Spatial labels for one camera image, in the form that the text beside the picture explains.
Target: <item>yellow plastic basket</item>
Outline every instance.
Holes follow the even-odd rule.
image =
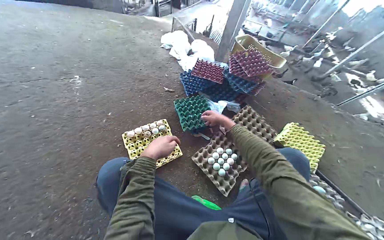
[[[247,50],[249,46],[257,48],[262,53],[263,58],[268,61],[269,65],[274,69],[282,68],[287,62],[285,58],[262,46],[255,38],[248,34],[235,37],[235,44],[233,45],[231,54],[238,51]],[[272,72],[259,75],[259,78],[264,79],[271,74]]]

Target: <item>olive green sleeve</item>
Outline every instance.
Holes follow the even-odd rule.
[[[240,125],[233,126],[228,136],[261,181],[289,240],[370,239],[269,143]]]
[[[105,240],[154,239],[156,161],[140,157],[122,167],[120,193]]]

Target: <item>foot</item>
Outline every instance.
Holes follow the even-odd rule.
[[[241,192],[245,187],[247,187],[250,183],[248,182],[248,179],[244,179],[241,182],[241,185],[239,185],[239,191]]]

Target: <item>person's left hand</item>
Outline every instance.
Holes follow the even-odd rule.
[[[176,136],[161,136],[153,140],[140,156],[158,160],[170,155],[176,144],[180,145],[180,140]]]

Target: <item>person's right hand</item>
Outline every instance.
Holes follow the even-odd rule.
[[[165,158],[172,153],[176,144],[180,145],[180,140],[176,136],[161,136],[153,140],[140,156],[155,160]]]
[[[235,125],[235,123],[231,119],[229,119],[229,117],[226,117],[225,115],[222,115],[213,110],[205,111],[201,115],[201,119],[205,122],[207,126],[221,125],[227,131],[229,131],[233,127],[233,125]]]

